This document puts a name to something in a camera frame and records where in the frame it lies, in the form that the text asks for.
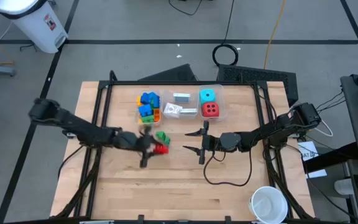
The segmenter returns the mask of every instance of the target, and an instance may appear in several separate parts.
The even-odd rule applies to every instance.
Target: wooden table
[[[83,82],[75,114],[91,121],[98,82]],[[198,86],[142,86],[114,85],[107,126],[122,127],[125,131],[138,132],[135,123],[136,96],[143,90],[171,90],[196,92]],[[268,83],[269,95],[277,114],[288,111],[288,103],[282,82]],[[249,86],[224,86],[224,99],[228,117],[219,123],[210,123],[209,132],[220,136],[223,132],[251,131],[259,127],[255,95]],[[267,113],[265,103],[265,121]],[[98,175],[92,219],[136,220],[145,215],[147,220],[224,220],[230,215],[233,220],[255,220],[248,209],[248,200],[261,186],[269,185],[265,161],[262,157],[262,141],[252,148],[252,177],[245,187],[209,185],[203,177],[203,166],[198,156],[182,145],[201,147],[201,137],[185,136],[199,130],[203,122],[194,120],[162,118],[162,125],[153,131],[163,130],[171,137],[170,152],[153,157],[146,169],[139,168],[137,153],[104,148]],[[295,140],[288,143],[297,147]],[[78,148],[76,139],[68,140],[65,156]],[[58,181],[51,215],[56,215],[71,199],[78,188],[85,150],[65,164]],[[206,153],[206,160],[211,156]],[[288,189],[299,204],[314,216],[310,194],[303,172],[299,152],[282,149],[282,159]],[[224,162],[214,160],[208,166],[207,176],[211,181],[243,183],[249,175],[249,153],[227,154]],[[85,214],[85,205],[81,213]]]

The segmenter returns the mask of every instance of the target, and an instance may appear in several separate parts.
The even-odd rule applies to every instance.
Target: concrete floor
[[[347,0],[358,25],[358,0]],[[152,40],[148,44],[108,45],[66,44],[51,80],[48,98],[74,110],[81,82],[105,80],[113,69],[119,80],[137,80],[163,70],[189,63],[200,80],[215,80],[218,68],[211,52],[216,44],[159,44],[158,40],[222,39],[225,35],[231,2],[203,1],[198,12],[183,15],[172,9],[167,0],[57,0],[55,12],[66,24],[72,6],[78,3],[70,29],[71,40]],[[196,0],[177,2],[178,7],[193,11]],[[280,1],[236,1],[228,39],[268,40],[280,10]],[[9,20],[0,15],[0,35]],[[276,39],[280,40],[357,40],[339,0],[288,0]],[[28,38],[12,26],[5,40]],[[339,78],[358,74],[358,44],[273,44],[267,68],[297,74],[300,102],[316,105],[340,92]],[[0,205],[29,128],[27,113],[32,100],[39,97],[47,74],[53,73],[54,55],[35,52],[23,44],[2,46],[16,61],[17,76],[0,76]],[[262,68],[265,44],[233,44],[241,48],[237,65]],[[219,50],[218,60],[229,63],[230,52]],[[6,61],[0,53],[0,61]],[[341,104],[321,114],[334,131],[328,138],[312,132],[311,136],[332,147],[354,141],[346,105]],[[57,170],[62,162],[67,139],[54,128],[38,127],[30,145],[19,183],[5,222],[47,218],[50,212]],[[328,170],[328,177],[314,181],[332,192],[328,181],[342,177],[341,167]],[[316,216],[323,220],[348,218],[310,188]],[[343,198],[333,198],[346,208]]]

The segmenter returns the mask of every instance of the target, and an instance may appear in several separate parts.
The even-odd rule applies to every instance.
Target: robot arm
[[[40,98],[35,99],[29,116],[35,124],[60,127],[63,129],[63,133],[74,134],[80,144],[84,146],[115,147],[141,152],[141,168],[147,166],[150,157],[159,154],[148,151],[152,144],[161,145],[150,135],[151,127],[146,127],[144,134],[141,133],[141,137],[138,138],[135,133],[122,131],[122,128],[98,127],[61,108],[56,101]]]
[[[248,152],[258,141],[268,139],[273,147],[280,147],[287,143],[289,135],[293,133],[305,133],[307,130],[317,127],[321,118],[312,104],[303,103],[296,105],[293,109],[294,114],[290,118],[287,114],[277,116],[260,128],[253,131],[241,131],[234,133],[222,133],[220,138],[208,135],[209,123],[204,121],[204,128],[187,136],[202,136],[201,149],[183,146],[197,153],[200,156],[199,163],[205,162],[205,151],[221,152]]]

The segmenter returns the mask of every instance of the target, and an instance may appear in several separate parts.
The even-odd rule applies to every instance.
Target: orange block
[[[137,106],[143,106],[143,103],[140,102],[140,96],[137,96],[136,104],[137,104]]]
[[[160,121],[160,109],[153,109],[154,122]]]

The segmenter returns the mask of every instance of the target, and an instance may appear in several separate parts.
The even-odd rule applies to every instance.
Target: printed label
[[[56,23],[53,21],[52,17],[49,14],[44,17],[44,21],[47,23],[50,30],[54,30],[54,28],[56,27]]]

